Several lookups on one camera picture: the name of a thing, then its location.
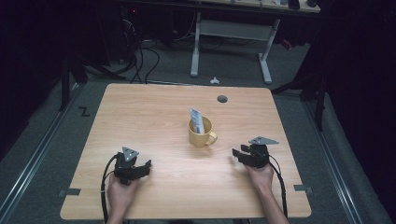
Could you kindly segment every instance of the table top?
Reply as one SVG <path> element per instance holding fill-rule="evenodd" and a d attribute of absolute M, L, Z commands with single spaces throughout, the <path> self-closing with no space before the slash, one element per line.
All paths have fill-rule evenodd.
<path fill-rule="evenodd" d="M 219 95 L 227 103 L 220 103 Z M 190 107 L 212 120 L 219 136 L 214 145 L 190 144 Z M 264 217 L 244 165 L 232 155 L 232 148 L 239 150 L 257 136 L 279 142 L 268 150 L 280 165 L 289 217 L 308 217 L 311 208 L 305 192 L 294 190 L 302 181 L 268 89 L 110 84 L 70 185 L 80 194 L 66 196 L 61 217 L 103 219 L 103 171 L 122 147 L 140 152 L 136 166 L 152 160 L 126 218 Z M 273 192 L 282 206 L 276 175 Z"/>
<path fill-rule="evenodd" d="M 200 2 L 208 2 L 208 3 L 219 3 L 219 4 L 227 4 L 227 5 L 235 5 L 241 7 L 265 7 L 271 9 L 280 9 L 280 10 L 291 10 L 291 11 L 300 11 L 300 12 L 314 12 L 319 13 L 320 7 L 310 7 L 306 0 L 299 0 L 300 9 L 293 10 L 288 7 L 288 5 L 277 5 L 274 0 L 200 0 Z"/>

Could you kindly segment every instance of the gray carpet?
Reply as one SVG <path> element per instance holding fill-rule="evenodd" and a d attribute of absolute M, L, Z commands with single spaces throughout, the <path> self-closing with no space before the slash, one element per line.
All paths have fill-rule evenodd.
<path fill-rule="evenodd" d="M 161 55 L 158 66 L 148 80 L 211 85 L 216 77 L 220 86 L 266 87 L 274 89 L 294 78 L 309 46 L 291 50 L 274 45 L 268 58 L 269 69 L 274 83 L 265 85 L 255 54 L 230 51 L 230 46 L 216 50 L 203 49 L 200 61 L 200 74 L 190 77 L 191 48 L 174 45 L 172 48 L 157 44 L 153 50 Z M 156 55 L 144 50 L 144 65 L 140 76 L 156 63 Z M 135 69 L 124 74 L 127 81 Z M 76 100 L 64 117 L 58 131 L 49 144 L 49 150 L 36 171 L 26 191 L 21 196 L 8 223 L 103 223 L 93 221 L 65 221 L 60 218 L 64 198 L 58 196 L 61 189 L 68 189 L 76 170 L 79 156 L 84 148 L 95 114 L 108 83 L 116 82 L 107 77 L 90 75 L 89 82 L 81 89 Z M 321 151 L 315 126 L 306 112 L 306 104 L 300 102 L 298 91 L 287 91 L 275 95 L 276 106 L 285 128 L 290 147 L 297 163 L 303 183 L 312 189 L 307 194 L 312 215 L 308 218 L 291 218 L 290 223 L 349 223 L 346 211 L 338 197 L 325 158 Z M 11 191 L 24 166 L 34 154 L 40 140 L 51 122 L 58 114 L 61 102 L 61 88 L 57 85 L 49 99 L 33 114 L 29 125 L 19 141 L 0 163 L 0 199 L 4 201 Z M 88 117 L 83 117 L 81 107 L 86 107 Z M 332 151 L 334 160 L 342 171 L 356 206 L 360 211 L 362 223 L 391 223 L 387 213 L 378 202 L 370 182 L 364 175 L 359 163 L 348 144 L 331 101 L 326 99 L 323 118 L 323 135 Z M 229 219 L 201 219 L 195 223 L 232 223 Z M 254 219 L 253 223 L 266 223 L 264 218 Z M 164 223 L 162 220 L 134 220 L 132 223 Z"/>

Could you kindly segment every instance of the mug handle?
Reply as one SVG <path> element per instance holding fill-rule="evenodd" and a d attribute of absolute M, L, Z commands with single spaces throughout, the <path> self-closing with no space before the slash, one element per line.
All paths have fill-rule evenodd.
<path fill-rule="evenodd" d="M 207 146 L 213 145 L 218 140 L 218 135 L 214 132 L 209 133 L 209 139 L 205 143 Z"/>

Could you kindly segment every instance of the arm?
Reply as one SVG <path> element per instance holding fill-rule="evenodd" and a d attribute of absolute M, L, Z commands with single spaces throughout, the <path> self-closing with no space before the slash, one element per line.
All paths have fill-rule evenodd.
<path fill-rule="evenodd" d="M 122 185 L 120 180 L 113 174 L 109 176 L 107 198 L 110 203 L 110 213 L 107 224 L 121 224 L 128 210 L 129 205 L 134 199 L 139 179 L 132 181 L 131 185 Z"/>
<path fill-rule="evenodd" d="M 271 165 L 266 164 L 260 169 L 252 168 L 247 165 L 245 165 L 245 167 L 247 168 L 251 182 L 262 201 L 262 208 L 264 209 L 268 223 L 289 223 L 279 204 L 277 204 L 274 193 L 272 192 L 274 170 Z"/>

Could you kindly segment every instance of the yellow mug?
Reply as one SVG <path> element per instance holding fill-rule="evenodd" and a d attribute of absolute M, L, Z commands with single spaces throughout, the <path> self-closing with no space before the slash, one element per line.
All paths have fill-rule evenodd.
<path fill-rule="evenodd" d="M 192 120 L 189 122 L 190 143 L 196 147 L 210 146 L 218 140 L 218 135 L 212 132 L 212 122 L 206 117 L 202 117 L 205 133 L 195 133 L 192 127 Z"/>

